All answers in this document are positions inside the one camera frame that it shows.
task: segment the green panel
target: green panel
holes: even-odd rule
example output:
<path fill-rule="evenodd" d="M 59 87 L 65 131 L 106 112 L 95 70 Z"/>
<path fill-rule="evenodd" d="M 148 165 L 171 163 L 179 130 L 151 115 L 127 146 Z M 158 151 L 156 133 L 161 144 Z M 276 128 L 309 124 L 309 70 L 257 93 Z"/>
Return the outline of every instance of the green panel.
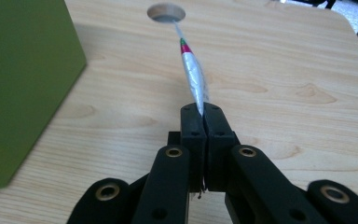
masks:
<path fill-rule="evenodd" d="M 0 0 L 0 188 L 86 64 L 62 0 Z"/>

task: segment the light wood surface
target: light wood surface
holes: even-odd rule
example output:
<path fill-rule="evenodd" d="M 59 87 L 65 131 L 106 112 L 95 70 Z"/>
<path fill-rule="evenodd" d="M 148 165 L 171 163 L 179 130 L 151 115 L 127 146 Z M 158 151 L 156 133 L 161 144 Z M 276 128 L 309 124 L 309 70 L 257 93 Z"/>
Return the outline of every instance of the light wood surface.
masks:
<path fill-rule="evenodd" d="M 11 184 L 0 223 L 64 223 L 94 182 L 147 174 L 179 109 L 192 103 L 158 1 L 65 1 L 88 66 Z M 358 38 L 340 15 L 266 0 L 172 1 L 243 144 L 305 189 L 331 179 L 358 193 Z M 230 223 L 224 194 L 193 199 L 189 223 Z"/>

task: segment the gray floor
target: gray floor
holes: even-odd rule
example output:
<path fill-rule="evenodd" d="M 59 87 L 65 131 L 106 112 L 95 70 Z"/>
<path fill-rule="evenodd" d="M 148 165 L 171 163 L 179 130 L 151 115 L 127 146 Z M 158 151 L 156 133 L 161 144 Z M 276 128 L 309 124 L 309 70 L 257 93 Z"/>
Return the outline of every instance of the gray floor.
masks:
<path fill-rule="evenodd" d="M 304 5 L 309 7 L 310 5 L 299 3 L 294 0 L 281 0 L 286 4 Z M 324 8 L 326 3 L 319 5 L 319 8 Z M 332 10 L 342 14 L 350 22 L 354 32 L 358 32 L 358 0 L 337 0 L 332 7 Z"/>

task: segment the wood grain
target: wood grain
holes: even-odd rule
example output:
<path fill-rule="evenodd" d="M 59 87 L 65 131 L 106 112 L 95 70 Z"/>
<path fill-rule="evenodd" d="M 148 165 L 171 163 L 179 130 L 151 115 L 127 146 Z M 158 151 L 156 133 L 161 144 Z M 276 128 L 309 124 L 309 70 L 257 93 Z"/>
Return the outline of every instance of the wood grain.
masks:
<path fill-rule="evenodd" d="M 192 103 L 173 26 L 147 18 L 158 1 L 65 2 L 88 66 L 0 190 L 0 223 L 64 223 L 95 181 L 147 174 Z M 358 193 L 358 38 L 346 20 L 265 0 L 176 4 L 241 142 L 303 189 L 326 178 Z M 189 223 L 229 222 L 222 193 L 190 202 Z"/>

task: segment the round hole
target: round hole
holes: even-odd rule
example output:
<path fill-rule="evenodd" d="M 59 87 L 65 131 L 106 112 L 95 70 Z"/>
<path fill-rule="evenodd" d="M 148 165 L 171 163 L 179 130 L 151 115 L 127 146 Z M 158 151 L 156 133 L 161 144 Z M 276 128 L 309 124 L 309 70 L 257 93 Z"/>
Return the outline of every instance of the round hole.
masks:
<path fill-rule="evenodd" d="M 240 154 L 245 157 L 253 157 L 253 156 L 255 156 L 256 152 L 252 148 L 243 147 L 243 148 L 240 148 Z"/>
<path fill-rule="evenodd" d="M 185 11 L 172 3 L 159 3 L 147 10 L 147 16 L 157 22 L 181 21 L 185 18 Z"/>
<path fill-rule="evenodd" d="M 324 197 L 335 203 L 348 203 L 350 197 L 344 191 L 332 186 L 321 187 L 321 193 Z"/>
<path fill-rule="evenodd" d="M 108 183 L 100 186 L 95 192 L 95 197 L 100 201 L 114 199 L 120 193 L 120 187 L 115 183 Z"/>
<path fill-rule="evenodd" d="M 164 219 L 166 216 L 168 215 L 167 210 L 163 209 L 163 208 L 156 208 L 155 210 L 153 210 L 152 212 L 152 217 L 154 219 L 157 220 L 162 220 Z"/>
<path fill-rule="evenodd" d="M 179 148 L 169 148 L 165 151 L 165 154 L 168 157 L 180 157 L 182 156 L 182 150 Z"/>
<path fill-rule="evenodd" d="M 297 220 L 297 221 L 305 221 L 307 220 L 307 217 L 305 216 L 305 214 L 303 212 L 301 212 L 300 210 L 297 209 L 291 209 L 289 211 L 290 217 L 292 217 L 293 219 Z"/>

